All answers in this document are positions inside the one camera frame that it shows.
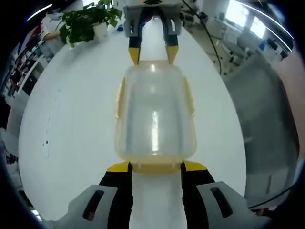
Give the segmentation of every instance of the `cable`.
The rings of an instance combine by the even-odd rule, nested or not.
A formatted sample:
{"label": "cable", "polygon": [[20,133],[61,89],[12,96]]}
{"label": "cable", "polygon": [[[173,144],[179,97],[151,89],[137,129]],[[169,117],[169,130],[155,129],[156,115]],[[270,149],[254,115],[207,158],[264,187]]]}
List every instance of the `cable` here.
{"label": "cable", "polygon": [[255,207],[261,206],[261,205],[263,205],[263,204],[266,204],[266,203],[270,202],[271,200],[274,200],[274,199],[278,198],[279,196],[283,195],[285,192],[289,191],[293,186],[295,186],[295,185],[294,185],[294,184],[291,185],[291,186],[290,186],[289,188],[287,188],[286,190],[282,191],[281,193],[277,194],[276,196],[272,197],[271,199],[266,200],[266,201],[263,202],[263,203],[253,205],[253,206],[248,207],[248,208],[249,208],[249,209],[250,209],[250,208],[255,208]]}
{"label": "cable", "polygon": [[213,42],[213,40],[212,40],[212,38],[211,38],[211,35],[210,35],[210,33],[209,33],[209,31],[208,31],[208,29],[206,28],[206,26],[205,26],[205,24],[204,24],[204,22],[202,21],[202,19],[200,18],[200,16],[184,1],[184,0],[182,0],[182,2],[187,6],[187,8],[189,8],[190,10],[191,10],[191,12],[194,14],[194,15],[196,15],[197,16],[197,18],[200,20],[200,22],[201,22],[201,24],[204,26],[204,28],[205,28],[205,30],[206,30],[206,33],[208,34],[208,36],[209,36],[209,38],[210,38],[210,41],[211,41],[211,43],[212,43],[212,46],[213,46],[213,48],[214,48],[214,51],[215,51],[215,54],[216,54],[216,56],[217,56],[217,59],[218,59],[218,62],[219,62],[219,74],[221,75],[221,63],[220,63],[220,59],[219,59],[219,56],[218,56],[218,52],[217,52],[217,50],[216,50],[216,48],[215,48],[215,45],[214,45],[214,42]]}

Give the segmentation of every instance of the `green leaves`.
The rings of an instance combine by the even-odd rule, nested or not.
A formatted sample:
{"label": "green leaves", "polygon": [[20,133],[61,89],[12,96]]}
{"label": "green leaves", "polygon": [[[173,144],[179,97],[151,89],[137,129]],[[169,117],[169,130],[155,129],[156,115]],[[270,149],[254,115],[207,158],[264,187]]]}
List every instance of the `green leaves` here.
{"label": "green leaves", "polygon": [[67,12],[62,20],[66,23],[60,29],[60,38],[66,44],[67,37],[69,43],[74,44],[81,41],[94,39],[93,26],[100,23],[110,24],[115,27],[121,19],[122,11],[112,7],[111,0],[100,0],[97,5],[89,4],[83,10]]}

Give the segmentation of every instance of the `black slot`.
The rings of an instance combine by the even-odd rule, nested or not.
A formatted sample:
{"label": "black slot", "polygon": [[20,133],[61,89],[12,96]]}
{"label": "black slot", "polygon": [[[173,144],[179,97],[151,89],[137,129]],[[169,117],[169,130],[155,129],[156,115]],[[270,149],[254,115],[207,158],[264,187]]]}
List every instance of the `black slot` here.
{"label": "black slot", "polygon": [[224,218],[229,217],[230,215],[232,215],[232,209],[228,203],[228,201],[226,200],[226,198],[224,197],[223,193],[219,190],[219,188],[217,187],[213,187],[211,188],[211,192],[213,193],[218,206],[220,208],[221,214],[223,215]]}
{"label": "black slot", "polygon": [[105,192],[101,191],[101,190],[95,191],[95,193],[93,194],[92,198],[90,199],[90,201],[84,211],[84,214],[82,215],[84,217],[84,219],[93,221],[96,208],[99,205],[100,200],[101,200],[102,196],[104,195],[104,193]]}

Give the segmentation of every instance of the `transparent plastic container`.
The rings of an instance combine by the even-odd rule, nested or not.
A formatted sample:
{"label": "transparent plastic container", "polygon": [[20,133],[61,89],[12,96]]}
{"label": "transparent plastic container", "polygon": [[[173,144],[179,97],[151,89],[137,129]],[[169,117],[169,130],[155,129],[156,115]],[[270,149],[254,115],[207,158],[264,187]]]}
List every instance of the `transparent plastic container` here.
{"label": "transparent plastic container", "polygon": [[116,151],[132,163],[178,163],[196,151],[193,98],[174,65],[130,67],[117,100]]}

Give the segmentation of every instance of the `potted plant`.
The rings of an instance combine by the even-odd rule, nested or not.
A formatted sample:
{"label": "potted plant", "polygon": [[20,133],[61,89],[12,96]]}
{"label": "potted plant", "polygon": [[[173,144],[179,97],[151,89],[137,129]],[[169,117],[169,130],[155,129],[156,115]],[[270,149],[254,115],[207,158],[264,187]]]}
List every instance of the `potted plant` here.
{"label": "potted plant", "polygon": [[100,0],[98,4],[89,4],[83,10],[64,13],[61,40],[72,47],[81,41],[91,41],[95,36],[102,40],[107,35],[107,26],[115,27],[121,16],[122,11],[114,8],[111,0]]}

